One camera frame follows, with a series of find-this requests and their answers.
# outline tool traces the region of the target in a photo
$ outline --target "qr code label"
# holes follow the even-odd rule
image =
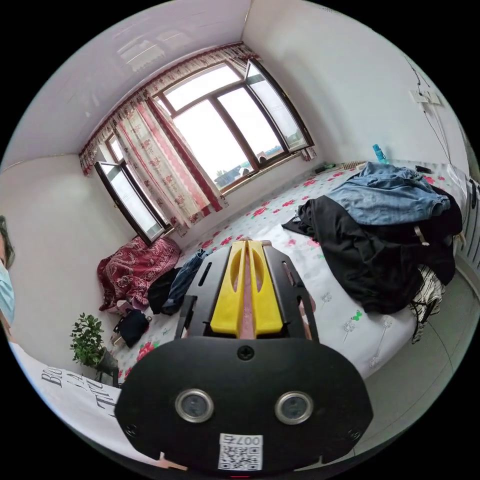
[[[219,470],[254,471],[262,469],[263,435],[220,434]]]

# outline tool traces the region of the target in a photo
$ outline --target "floral bedsheet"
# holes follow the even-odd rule
[[[426,180],[451,192],[453,182],[445,173],[446,166],[428,166],[433,173],[425,175]],[[321,343],[344,355],[366,378],[381,368],[412,337],[416,324],[412,313],[405,308],[394,315],[366,314],[333,277],[321,246],[306,236],[281,227],[295,215],[299,205],[309,198],[327,193],[356,172],[355,169],[322,172],[260,200],[185,249],[178,265],[182,265],[200,247],[217,250],[244,236],[253,240],[270,240],[276,249],[291,258],[316,303],[314,315]],[[152,315],[149,329],[135,347],[112,349],[118,360],[120,382],[144,355],[174,338],[178,315]]]

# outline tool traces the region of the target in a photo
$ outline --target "potted plant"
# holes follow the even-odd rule
[[[93,315],[82,313],[70,334],[73,339],[70,350],[75,352],[73,360],[115,378],[114,370],[118,369],[118,364],[110,352],[102,346],[101,333],[102,322]]]

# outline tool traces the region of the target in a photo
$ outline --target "wall socket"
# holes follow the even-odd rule
[[[433,105],[441,105],[442,103],[440,102],[439,96],[434,92],[434,91],[425,91],[425,95],[428,95],[430,98],[430,103]]]
[[[439,96],[431,90],[419,92],[418,90],[409,90],[411,99],[416,104],[432,104],[432,105],[441,105]]]
[[[430,101],[430,97],[425,95],[424,93],[420,94],[418,90],[409,90],[411,99],[416,104],[427,104]]]

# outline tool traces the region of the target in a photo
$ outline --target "blue bottle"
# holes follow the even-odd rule
[[[381,162],[382,164],[389,163],[387,157],[382,152],[382,149],[377,144],[373,146],[373,151],[375,152],[376,158],[379,162]]]

